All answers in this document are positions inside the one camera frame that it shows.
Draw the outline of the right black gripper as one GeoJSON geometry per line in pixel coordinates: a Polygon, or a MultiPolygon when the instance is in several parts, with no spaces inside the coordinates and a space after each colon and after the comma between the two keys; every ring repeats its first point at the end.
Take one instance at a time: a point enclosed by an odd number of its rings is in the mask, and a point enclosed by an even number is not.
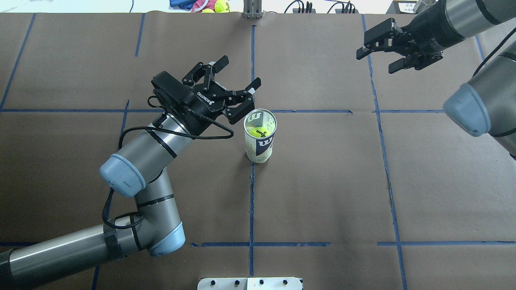
{"type": "Polygon", "coordinates": [[[389,74],[408,68],[420,71],[440,61],[446,48],[463,40],[447,16],[446,3],[437,2],[408,25],[399,27],[395,19],[387,19],[368,29],[363,46],[356,50],[356,59],[361,60],[372,52],[396,52],[404,58],[389,64],[389,74]]]}

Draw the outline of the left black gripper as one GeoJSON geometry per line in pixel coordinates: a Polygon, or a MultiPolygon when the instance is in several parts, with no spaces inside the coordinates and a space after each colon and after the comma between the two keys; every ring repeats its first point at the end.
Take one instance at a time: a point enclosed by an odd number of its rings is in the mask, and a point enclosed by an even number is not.
{"type": "MultiPolygon", "coordinates": [[[[221,57],[213,64],[199,62],[182,78],[182,83],[168,72],[162,71],[152,79],[153,94],[160,107],[178,119],[189,134],[200,136],[211,125],[226,131],[226,126],[215,121],[221,113],[210,111],[207,101],[195,94],[191,88],[203,79],[201,88],[208,91],[214,76],[228,64],[227,56],[221,57]]],[[[254,94],[260,86],[260,77],[256,77],[244,90],[224,93],[224,115],[230,124],[238,123],[255,109],[254,94]]]]}

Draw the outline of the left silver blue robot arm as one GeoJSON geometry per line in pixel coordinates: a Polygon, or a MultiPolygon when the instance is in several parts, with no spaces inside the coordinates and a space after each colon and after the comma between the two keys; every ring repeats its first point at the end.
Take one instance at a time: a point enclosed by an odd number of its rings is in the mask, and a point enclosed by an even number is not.
{"type": "Polygon", "coordinates": [[[243,90],[227,90],[214,77],[229,63],[223,56],[196,64],[181,81],[162,71],[153,77],[153,98],[162,114],[147,126],[128,128],[118,150],[100,167],[109,185],[103,223],[46,242],[1,253],[2,290],[38,286],[147,250],[169,255],[185,243],[182,220],[166,168],[194,140],[230,139],[254,110],[256,77],[243,90]]]}

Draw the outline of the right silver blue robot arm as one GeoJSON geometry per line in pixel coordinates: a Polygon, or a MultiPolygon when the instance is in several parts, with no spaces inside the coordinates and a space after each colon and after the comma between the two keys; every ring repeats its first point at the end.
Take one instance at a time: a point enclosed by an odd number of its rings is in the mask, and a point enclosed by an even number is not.
{"type": "MultiPolygon", "coordinates": [[[[515,18],[514,0],[439,0],[399,27],[393,18],[364,33],[356,51],[361,60],[373,52],[395,52],[401,59],[388,72],[420,71],[441,60],[447,48],[515,18]]],[[[489,134],[516,156],[516,45],[501,40],[476,68],[469,81],[444,103],[444,113],[473,137],[489,134]]]]}

